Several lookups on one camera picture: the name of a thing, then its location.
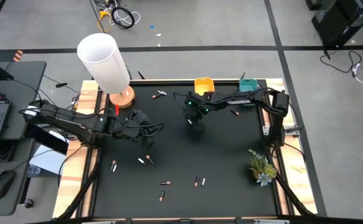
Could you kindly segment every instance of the wooden table frame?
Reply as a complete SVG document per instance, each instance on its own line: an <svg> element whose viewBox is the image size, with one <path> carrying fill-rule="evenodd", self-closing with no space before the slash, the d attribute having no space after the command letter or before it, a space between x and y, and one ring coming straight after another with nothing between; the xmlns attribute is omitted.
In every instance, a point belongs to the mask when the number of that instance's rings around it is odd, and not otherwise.
<svg viewBox="0 0 363 224"><path fill-rule="evenodd" d="M214 79L216 80L224 80L224 81L237 81L238 79ZM191 80L132 80L131 83L138 82L178 82L178 81L193 81ZM267 87L274 88L276 90L285 90L285 85L283 83L282 78L267 78L265 79ZM77 107L78 113L83 114L91 114L95 112L96 106L98 106L97 102L98 96L98 84L96 81L84 81L82 85L82 90L80 92L79 103ZM100 107L104 108L107 103L106 94L101 94L100 98ZM284 126L294 126L295 121L293 119L293 114L291 113L291 108L289 110L287 117L284 119ZM270 120L265 111L263 111L263 117L266 125L270 125ZM293 136L286 136L285 143L296 147L301 150L301 142L300 138L295 138ZM67 156L71 155L75 150L80 147L80 142L72 141L69 144ZM90 162L86 163L87 157L90 157ZM85 169L89 170L89 173L93 169L93 165L95 163L95 158L97 156L97 150L93 150L92 152L88 152L87 148L82 148L75 155L68 159L68 161L64 165L64 169L62 172L61 183L58 190L57 201L55 203L53 217L58 217L61 215L65 209L70 205L78 191L80 190L80 186L83 182L83 172ZM308 175L308 171L306 169L306 163L303 159L303 156L296 149L293 149L289 146L283 146L281 148L281 156L283 159L283 166L280 166L278 159L273 159L276 168L279 170L284 170L286 173L286 180L290 188L296 194L296 196L303 202L308 210L313 213L317 213L316 204L314 201L313 191L311 189L310 179ZM281 213L283 215L292 215L295 213L298 214L296 208L292 208L288 199L285 197L285 193L279 184L276 185L278 189L278 198L280 199L281 205ZM87 191L85 198L83 200L82 209L79 211L81 217L89 216L89 209L92 204L92 186L90 186ZM274 217L242 217L242 219L253 219L253 218L274 218ZM135 218L132 220L180 220L181 218ZM234 220L235 217L217 217L217 218L191 218L191 220ZM106 219L106 220L126 220L126 219Z"/></svg>

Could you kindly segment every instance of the white cylindrical lamp shade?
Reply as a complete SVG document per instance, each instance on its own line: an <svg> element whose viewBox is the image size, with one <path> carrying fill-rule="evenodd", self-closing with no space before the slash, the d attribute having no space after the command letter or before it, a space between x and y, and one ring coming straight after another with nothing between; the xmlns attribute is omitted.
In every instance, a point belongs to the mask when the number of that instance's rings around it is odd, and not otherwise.
<svg viewBox="0 0 363 224"><path fill-rule="evenodd" d="M77 46L77 56L108 94L121 93L130 83L125 62L111 35L92 34Z"/></svg>

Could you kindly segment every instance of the teal object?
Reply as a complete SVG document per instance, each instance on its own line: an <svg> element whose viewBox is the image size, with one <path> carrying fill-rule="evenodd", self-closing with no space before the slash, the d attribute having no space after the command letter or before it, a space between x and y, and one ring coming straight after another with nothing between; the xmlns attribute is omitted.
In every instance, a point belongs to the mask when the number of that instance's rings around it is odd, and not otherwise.
<svg viewBox="0 0 363 224"><path fill-rule="evenodd" d="M257 80L252 78L243 78L239 80L239 92L253 91L257 89ZM243 106L253 106L254 104L246 104Z"/></svg>

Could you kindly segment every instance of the black desk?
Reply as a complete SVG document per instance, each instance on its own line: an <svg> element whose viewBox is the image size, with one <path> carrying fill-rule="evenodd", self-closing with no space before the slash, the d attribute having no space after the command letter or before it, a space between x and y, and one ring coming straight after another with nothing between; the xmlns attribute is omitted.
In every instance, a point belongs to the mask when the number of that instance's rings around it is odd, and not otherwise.
<svg viewBox="0 0 363 224"><path fill-rule="evenodd" d="M6 68L9 62L0 62L2 68ZM44 74L45 62L16 62L11 63L7 71L14 76L15 80L24 82L33 88L39 89ZM36 98L34 90L13 81L1 81L0 92L12 101L11 114L4 130L3 140L18 140L11 162L0 162L0 173L4 170L13 169L20 162L31 157L34 152L35 141L23 139L27 123L19 110L27 108L28 102ZM6 196L0 199L0 215L11 215L22 197L22 190L26 181L26 170L28 162L16 169L16 178Z"/></svg>
<svg viewBox="0 0 363 224"><path fill-rule="evenodd" d="M252 217L277 214L274 185L260 187L248 169L249 149L265 154L261 110L257 106L230 106L213 111L202 122L198 136L182 115L172 93L193 91L185 85L131 85L136 102L125 110L143 110L152 123L164 123L150 152L127 140L107 140L102 145L101 170L95 195L95 218ZM238 91L237 82L219 83L216 91ZM157 90L166 97L152 100ZM183 97L178 98L182 104ZM240 112L235 116L231 109ZM137 158L149 154L155 165ZM112 160L118 162L110 171ZM206 178L204 188L194 187L195 176ZM171 185L159 185L171 181ZM163 202L159 201L166 190Z"/></svg>

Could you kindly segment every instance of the concrete floor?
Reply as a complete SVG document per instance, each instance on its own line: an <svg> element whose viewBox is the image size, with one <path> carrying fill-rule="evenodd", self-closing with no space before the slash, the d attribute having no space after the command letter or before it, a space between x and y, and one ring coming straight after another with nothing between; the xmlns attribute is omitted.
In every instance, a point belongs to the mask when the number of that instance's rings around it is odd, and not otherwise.
<svg viewBox="0 0 363 224"><path fill-rule="evenodd" d="M314 12L303 0L270 0L283 45L320 45L311 25ZM121 47L267 45L274 46L263 0L124 0L138 11L141 22L130 30L112 27ZM7 1L0 13L0 49L75 48L86 35L99 32L88 1ZM349 45L363 45L363 29ZM363 57L363 50L358 51ZM146 78L283 78L275 51L189 51L123 53L132 75ZM363 218L363 84L350 74L319 62L322 51L285 52L329 217ZM23 61L45 60L46 75L79 89L90 75L76 54L24 54ZM331 63L347 69L346 51ZM363 80L363 62L358 72ZM56 89L44 78L41 89L59 106L67 106L74 92ZM50 186L42 192L41 182ZM18 208L0 223L48 220L56 197L54 179L31 183L41 203Z"/></svg>

